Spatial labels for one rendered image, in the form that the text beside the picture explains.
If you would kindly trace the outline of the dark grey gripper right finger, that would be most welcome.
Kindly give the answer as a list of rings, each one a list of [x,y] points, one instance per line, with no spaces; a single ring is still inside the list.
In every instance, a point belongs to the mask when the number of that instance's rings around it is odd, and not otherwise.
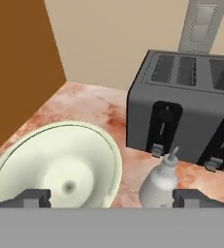
[[[197,189],[174,189],[173,207],[177,208],[220,208],[224,202],[211,199]]]

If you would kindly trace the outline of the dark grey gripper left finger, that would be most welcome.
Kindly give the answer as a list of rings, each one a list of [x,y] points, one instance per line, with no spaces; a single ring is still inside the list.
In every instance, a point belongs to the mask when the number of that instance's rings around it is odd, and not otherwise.
[[[50,189],[26,189],[13,199],[0,202],[1,208],[51,208]]]

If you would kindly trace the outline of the white squeeze bottle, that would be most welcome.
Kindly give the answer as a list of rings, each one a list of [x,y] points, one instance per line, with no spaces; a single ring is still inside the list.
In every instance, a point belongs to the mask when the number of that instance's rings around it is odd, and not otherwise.
[[[178,146],[166,154],[161,163],[154,167],[144,180],[139,191],[139,200],[143,208],[173,207],[173,190],[178,184],[176,175],[177,152]]]

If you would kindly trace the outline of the pale green mixing bowl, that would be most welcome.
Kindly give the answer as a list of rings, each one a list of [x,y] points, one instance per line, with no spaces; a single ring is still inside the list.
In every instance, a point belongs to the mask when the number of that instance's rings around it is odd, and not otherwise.
[[[121,176],[120,151],[109,133],[86,122],[55,122],[0,157],[0,202],[26,189],[47,189],[53,208],[109,208]]]

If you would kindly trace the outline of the brown cabinet side panel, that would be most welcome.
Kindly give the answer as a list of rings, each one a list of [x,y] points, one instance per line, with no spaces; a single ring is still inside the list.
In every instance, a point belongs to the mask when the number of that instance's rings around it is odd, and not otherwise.
[[[45,0],[0,0],[0,146],[65,82]]]

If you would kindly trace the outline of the dark grey toaster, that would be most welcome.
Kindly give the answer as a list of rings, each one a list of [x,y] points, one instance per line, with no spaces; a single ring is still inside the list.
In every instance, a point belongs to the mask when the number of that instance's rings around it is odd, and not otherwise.
[[[126,145],[224,171],[224,55],[149,50],[128,91]]]

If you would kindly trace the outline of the grey wall switch plate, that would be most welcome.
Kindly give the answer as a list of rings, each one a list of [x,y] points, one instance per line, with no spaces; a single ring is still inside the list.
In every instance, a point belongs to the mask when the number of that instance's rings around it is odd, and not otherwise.
[[[189,0],[178,50],[210,53],[224,16],[224,0]]]

